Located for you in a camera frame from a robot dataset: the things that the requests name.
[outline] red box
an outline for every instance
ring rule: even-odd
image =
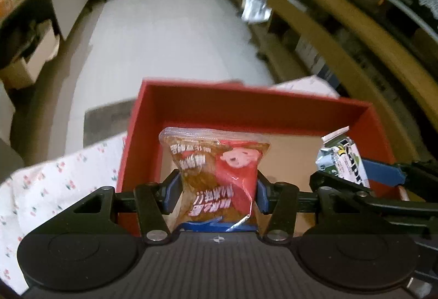
[[[145,80],[132,111],[117,191],[159,182],[162,148],[158,134],[168,126],[323,136],[350,126],[361,156],[394,163],[383,127],[367,103],[292,94],[261,87]],[[370,181],[377,196],[392,188]]]

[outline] plastic wrapper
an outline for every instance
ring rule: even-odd
[[[257,166],[269,148],[262,135],[167,127],[159,140],[182,176],[179,229],[257,230]]]
[[[242,0],[242,20],[250,24],[267,22],[272,11],[267,2],[268,0]]]
[[[322,137],[324,148],[318,152],[316,165],[318,170],[370,187],[358,147],[347,137],[349,129],[344,127]]]

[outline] white floor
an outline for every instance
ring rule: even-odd
[[[143,78],[272,84],[236,12],[229,0],[108,0],[95,6],[37,84],[25,161],[81,149],[86,110],[135,97]]]

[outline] plastic bag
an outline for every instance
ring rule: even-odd
[[[267,2],[268,0],[242,0],[242,20],[248,23],[267,22],[272,11]]]
[[[159,140],[182,175],[179,229],[257,230],[257,166],[270,146],[262,135],[167,127]]]

